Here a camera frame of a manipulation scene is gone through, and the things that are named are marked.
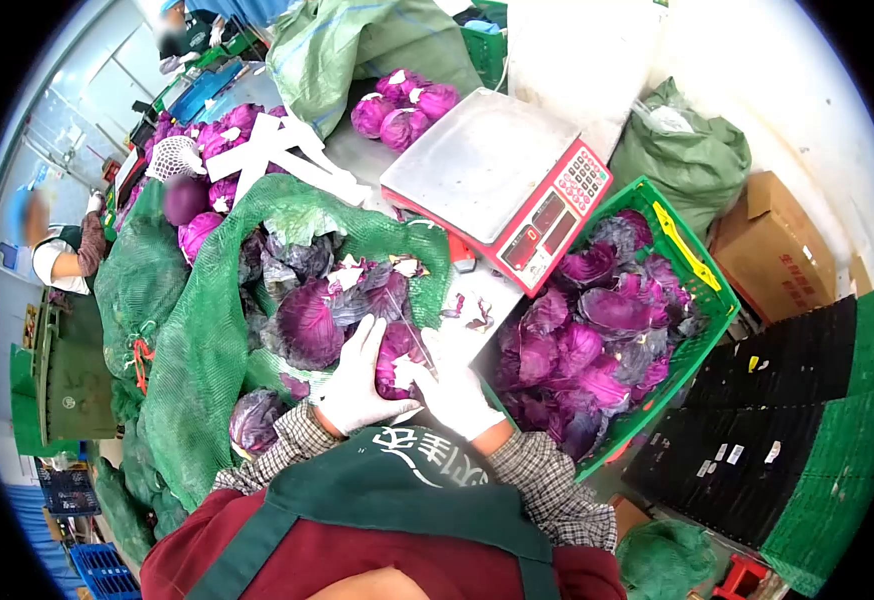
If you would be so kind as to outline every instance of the white foam net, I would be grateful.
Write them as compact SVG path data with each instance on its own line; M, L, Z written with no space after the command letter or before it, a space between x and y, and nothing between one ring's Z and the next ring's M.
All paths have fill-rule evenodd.
M186 135L173 135L154 146L154 159L147 167L147 177L166 182L174 175L205 174L197 142Z

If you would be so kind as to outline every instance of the blue hair cap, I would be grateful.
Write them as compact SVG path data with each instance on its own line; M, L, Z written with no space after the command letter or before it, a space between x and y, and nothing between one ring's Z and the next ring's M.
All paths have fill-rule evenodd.
M34 194L35 182L31 181L26 185L22 185L13 192L10 202L5 212L7 237L17 246L27 245L27 233L24 231L24 221L27 218L27 206L30 204L30 198Z
M183 0L167 0L160 5L160 14L163 15L164 13L166 13L166 11L173 8L174 6L177 6L182 1Z

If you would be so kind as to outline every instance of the scale keypad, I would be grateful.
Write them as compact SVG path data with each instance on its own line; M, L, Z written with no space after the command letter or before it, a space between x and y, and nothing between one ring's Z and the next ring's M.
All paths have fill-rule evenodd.
M607 171L600 166L593 154L586 148L581 148L563 167L554 184L570 200L570 205L584 215L593 199L600 194L607 178Z

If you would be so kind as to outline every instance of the green apron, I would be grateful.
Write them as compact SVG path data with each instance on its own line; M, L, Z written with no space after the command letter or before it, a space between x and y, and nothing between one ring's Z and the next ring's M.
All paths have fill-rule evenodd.
M188 52L203 54L210 47L210 24L190 16L190 13L184 15L183 19L187 23L186 29L177 33L180 55Z
M81 242L83 241L83 227L79 226L78 224L64 225L63 228L60 230L60 234L58 236L48 237L47 239L41 241L39 244L34 246L34 250L31 252L31 257L36 255L36 251L38 248L40 248L47 242L53 242L54 240L63 240L71 248L74 249L74 252L76 252L80 249ZM97 274L94 273L90 276L84 277L83 280L86 282L86 286L90 288L90 294L93 294L93 284L97 280Z
M239 598L297 519L495 546L517 558L525 598L560 598L550 541L523 514L516 487L491 482L463 448L430 429L368 427L277 474L187 599Z

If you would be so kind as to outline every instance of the yellow crate handle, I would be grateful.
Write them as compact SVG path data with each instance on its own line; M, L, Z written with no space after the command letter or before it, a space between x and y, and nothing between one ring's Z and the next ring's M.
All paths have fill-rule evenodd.
M717 282L717 278L713 276L713 272L707 267L707 265L697 260L697 258L690 252L690 248L686 246L683 242L683 238L679 233L677 233L677 226L674 224L673 217L667 213L666 209L661 206L658 201L654 202L654 212L657 213L660 228L663 229L663 232L667 237L673 240L674 244L677 245L677 248L680 249L683 257L690 263L690 269L693 270L697 278L713 288L714 291L719 292L721 285Z

